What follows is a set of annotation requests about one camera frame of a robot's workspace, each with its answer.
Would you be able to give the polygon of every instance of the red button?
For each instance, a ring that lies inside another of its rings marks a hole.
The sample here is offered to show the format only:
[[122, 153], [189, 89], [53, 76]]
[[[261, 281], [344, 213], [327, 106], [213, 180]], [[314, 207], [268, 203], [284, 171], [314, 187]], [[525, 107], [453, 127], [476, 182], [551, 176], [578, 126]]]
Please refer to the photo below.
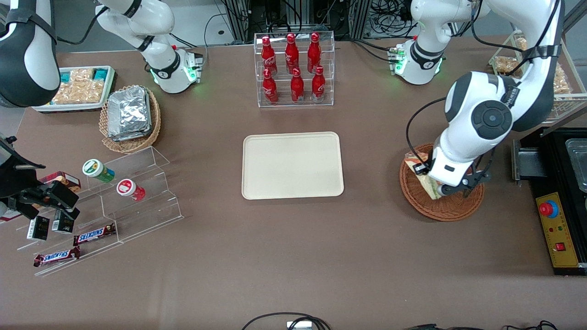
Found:
[[554, 212], [554, 208], [552, 207], [551, 203], [542, 203], [538, 207], [538, 211], [540, 214], [544, 215], [545, 217], [552, 215]]

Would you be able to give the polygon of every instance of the emergency stop button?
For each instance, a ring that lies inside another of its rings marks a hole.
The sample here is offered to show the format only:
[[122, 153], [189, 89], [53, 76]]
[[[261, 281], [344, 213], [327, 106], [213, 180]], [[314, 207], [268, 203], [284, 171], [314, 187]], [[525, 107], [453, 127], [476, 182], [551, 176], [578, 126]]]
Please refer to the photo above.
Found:
[[556, 218], [558, 216], [558, 205], [552, 200], [547, 200], [538, 206], [538, 212], [545, 217]]

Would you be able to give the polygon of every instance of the yellow control panel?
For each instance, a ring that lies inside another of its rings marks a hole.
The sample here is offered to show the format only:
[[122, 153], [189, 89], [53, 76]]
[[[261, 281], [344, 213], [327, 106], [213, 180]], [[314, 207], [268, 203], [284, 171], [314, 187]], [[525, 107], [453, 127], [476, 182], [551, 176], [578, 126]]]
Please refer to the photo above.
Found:
[[575, 247], [571, 240], [558, 193], [536, 198], [536, 205], [538, 206], [538, 213], [540, 213], [552, 265], [559, 268], [577, 267], [578, 260]]

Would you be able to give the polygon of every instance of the red and white container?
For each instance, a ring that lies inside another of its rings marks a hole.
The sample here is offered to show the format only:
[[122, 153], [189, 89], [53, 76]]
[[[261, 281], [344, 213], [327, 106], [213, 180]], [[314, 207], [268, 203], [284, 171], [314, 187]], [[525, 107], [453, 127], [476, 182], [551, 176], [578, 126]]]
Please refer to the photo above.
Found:
[[277, 84], [271, 77], [271, 72], [269, 69], [263, 70], [263, 77], [263, 92], [265, 93], [265, 98], [271, 103], [271, 105], [276, 105], [277, 101], [279, 101], [279, 96], [277, 95]]
[[277, 61], [275, 59], [275, 51], [271, 47], [271, 39], [269, 36], [261, 38], [263, 43], [263, 50], [261, 51], [261, 57], [263, 58], [263, 65], [265, 69], [269, 69], [272, 75], [277, 74]]
[[320, 35], [316, 32], [312, 32], [310, 41], [310, 47], [308, 47], [308, 72], [315, 73], [316, 67], [320, 65], [320, 58], [322, 57]]
[[312, 101], [315, 103], [322, 103], [324, 101], [324, 87], [326, 79], [324, 79], [324, 68], [319, 65], [316, 67], [316, 75], [312, 78]]
[[116, 186], [116, 191], [118, 191], [121, 196], [132, 197], [134, 201], [141, 201], [146, 195], [145, 189], [137, 186], [137, 184], [130, 179], [124, 179], [119, 182]]
[[299, 68], [293, 69], [291, 88], [292, 88], [292, 102], [297, 105], [302, 104], [303, 103], [303, 79], [302, 79], [302, 72]]
[[299, 50], [295, 44], [295, 34], [288, 33], [287, 36], [288, 45], [285, 47], [285, 64], [287, 65], [288, 72], [293, 75], [294, 69], [299, 68]]

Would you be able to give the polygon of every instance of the coca-cola logo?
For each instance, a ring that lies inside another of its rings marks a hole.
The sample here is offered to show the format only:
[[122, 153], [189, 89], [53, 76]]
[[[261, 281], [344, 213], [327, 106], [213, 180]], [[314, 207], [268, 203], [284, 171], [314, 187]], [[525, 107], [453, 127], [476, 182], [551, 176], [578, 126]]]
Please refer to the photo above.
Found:
[[273, 65], [275, 64], [275, 56], [271, 56], [268, 59], [264, 59], [263, 62], [265, 63], [265, 65]]

